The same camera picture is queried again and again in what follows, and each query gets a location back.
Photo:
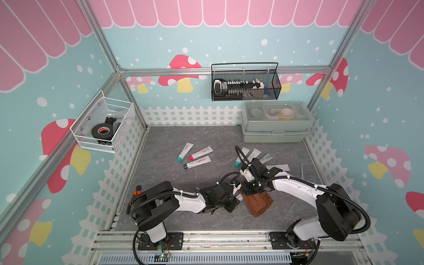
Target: gray plastic container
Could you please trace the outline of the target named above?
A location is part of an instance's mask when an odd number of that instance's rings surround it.
[[[245,102],[241,111],[244,142],[300,142],[313,122],[301,101]]]

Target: yellow mushroom stem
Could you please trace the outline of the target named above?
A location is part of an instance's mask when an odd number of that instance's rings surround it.
[[[146,94],[146,93],[149,93],[149,90],[147,89],[145,84],[140,84],[137,86],[137,92],[139,94]]]
[[[190,77],[186,77],[177,81],[179,93],[190,93],[193,91],[193,86],[190,83]]]

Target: brown towel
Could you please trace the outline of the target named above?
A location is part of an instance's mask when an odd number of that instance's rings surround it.
[[[247,196],[242,191],[241,195],[243,196],[243,200],[246,202],[247,207],[249,208],[250,212],[254,217],[258,217],[263,214],[274,201],[266,191],[250,196]]]

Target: metal bracket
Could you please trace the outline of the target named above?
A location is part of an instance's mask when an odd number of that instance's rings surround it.
[[[269,240],[271,241],[272,249],[293,249],[288,245],[287,237],[285,236],[286,232],[270,232],[269,233]],[[299,249],[315,249],[316,244],[314,239],[309,239],[304,242],[304,245],[301,246]]]
[[[166,250],[182,250],[183,249],[183,239],[184,233],[168,233],[171,243]],[[150,241],[148,234],[141,234],[141,240],[138,243],[138,250],[158,250],[153,243]]]

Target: black tape roll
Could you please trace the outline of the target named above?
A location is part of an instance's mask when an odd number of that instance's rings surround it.
[[[94,138],[110,141],[113,138],[113,125],[110,123],[101,123],[91,129]]]

